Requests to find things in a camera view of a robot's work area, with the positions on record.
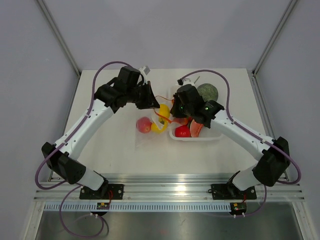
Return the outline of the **yellow bell pepper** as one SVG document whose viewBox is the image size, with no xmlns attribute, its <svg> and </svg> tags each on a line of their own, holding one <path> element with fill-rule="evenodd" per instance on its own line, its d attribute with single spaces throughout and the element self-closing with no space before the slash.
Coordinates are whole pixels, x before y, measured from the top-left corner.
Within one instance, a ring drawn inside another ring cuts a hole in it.
<svg viewBox="0 0 320 240">
<path fill-rule="evenodd" d="M 167 130 L 170 120 L 170 109 L 166 104 L 160 104 L 160 108 L 154 109 L 151 116 L 151 131 L 161 134 Z"/>
</svg>

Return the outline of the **green netted melon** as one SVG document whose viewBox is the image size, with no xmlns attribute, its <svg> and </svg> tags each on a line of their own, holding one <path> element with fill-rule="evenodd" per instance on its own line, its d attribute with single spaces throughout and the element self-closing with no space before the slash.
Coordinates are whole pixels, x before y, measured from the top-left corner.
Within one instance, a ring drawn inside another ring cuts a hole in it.
<svg viewBox="0 0 320 240">
<path fill-rule="evenodd" d="M 208 101 L 216 102 L 219 98 L 218 89 L 210 83 L 203 83 L 199 85 L 197 87 L 197 91 L 205 102 L 208 102 Z"/>
</svg>

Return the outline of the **watermelon slice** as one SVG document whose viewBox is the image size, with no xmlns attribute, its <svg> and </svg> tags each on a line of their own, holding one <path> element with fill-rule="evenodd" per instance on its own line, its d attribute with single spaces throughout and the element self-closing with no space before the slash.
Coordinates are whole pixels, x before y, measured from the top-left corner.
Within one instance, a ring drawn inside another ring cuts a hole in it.
<svg viewBox="0 0 320 240">
<path fill-rule="evenodd" d="M 198 138 L 202 128 L 204 127 L 203 124 L 197 123 L 194 119 L 191 121 L 189 125 L 189 131 L 192 138 Z"/>
</svg>

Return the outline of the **red tomato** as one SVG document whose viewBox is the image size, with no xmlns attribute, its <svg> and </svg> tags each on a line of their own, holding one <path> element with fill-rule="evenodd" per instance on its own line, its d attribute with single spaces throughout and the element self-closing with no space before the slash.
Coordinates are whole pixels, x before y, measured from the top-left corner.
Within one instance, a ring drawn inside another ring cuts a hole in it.
<svg viewBox="0 0 320 240">
<path fill-rule="evenodd" d="M 191 132 L 187 125 L 181 125 L 174 130 L 174 136 L 177 138 L 190 138 Z"/>
</svg>

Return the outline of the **red apple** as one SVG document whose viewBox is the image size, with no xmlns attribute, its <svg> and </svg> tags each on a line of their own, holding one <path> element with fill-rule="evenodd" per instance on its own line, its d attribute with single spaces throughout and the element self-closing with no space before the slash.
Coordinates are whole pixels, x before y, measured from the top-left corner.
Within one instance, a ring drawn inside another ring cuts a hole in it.
<svg viewBox="0 0 320 240">
<path fill-rule="evenodd" d="M 136 121 L 136 129 L 140 133 L 143 133 L 143 134 L 149 133 L 151 131 L 151 126 L 152 126 L 152 122 L 146 116 L 141 117 Z"/>
</svg>

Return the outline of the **clear zip top bag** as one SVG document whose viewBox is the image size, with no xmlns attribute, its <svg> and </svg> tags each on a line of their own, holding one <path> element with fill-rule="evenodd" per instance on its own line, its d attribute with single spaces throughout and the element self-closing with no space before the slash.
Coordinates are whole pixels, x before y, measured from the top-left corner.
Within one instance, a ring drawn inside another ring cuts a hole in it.
<svg viewBox="0 0 320 240">
<path fill-rule="evenodd" d="M 138 110 L 135 121 L 135 146 L 141 147 L 154 138 L 166 133 L 173 126 L 170 113 L 173 97 L 156 95 L 160 108 Z"/>
</svg>

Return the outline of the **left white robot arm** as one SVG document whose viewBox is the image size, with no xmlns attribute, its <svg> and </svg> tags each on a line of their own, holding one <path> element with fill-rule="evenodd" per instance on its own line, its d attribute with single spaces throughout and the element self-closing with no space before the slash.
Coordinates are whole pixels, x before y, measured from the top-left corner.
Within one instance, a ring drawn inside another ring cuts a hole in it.
<svg viewBox="0 0 320 240">
<path fill-rule="evenodd" d="M 80 119 L 61 138 L 46 142 L 41 151 L 47 166 L 71 185 L 90 189 L 97 199 L 108 194 L 108 180 L 78 161 L 84 147 L 96 131 L 120 108 L 133 103 L 139 110 L 158 109 L 151 83 L 146 80 L 150 69 L 124 66 L 118 76 L 92 90 L 90 104 Z"/>
</svg>

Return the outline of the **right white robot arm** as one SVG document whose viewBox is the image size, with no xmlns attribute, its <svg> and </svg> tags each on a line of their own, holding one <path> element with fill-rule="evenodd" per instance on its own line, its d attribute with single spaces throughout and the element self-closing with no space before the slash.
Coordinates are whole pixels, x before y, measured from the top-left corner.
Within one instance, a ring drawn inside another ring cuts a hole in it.
<svg viewBox="0 0 320 240">
<path fill-rule="evenodd" d="M 238 122 L 214 100 L 204 101 L 196 87 L 186 84 L 173 95 L 171 114 L 176 118 L 191 117 L 206 128 L 214 128 L 244 148 L 257 163 L 232 175 L 222 188 L 222 194 L 239 199 L 256 185 L 272 187 L 290 165 L 289 144 L 282 137 L 273 139 Z"/>
</svg>

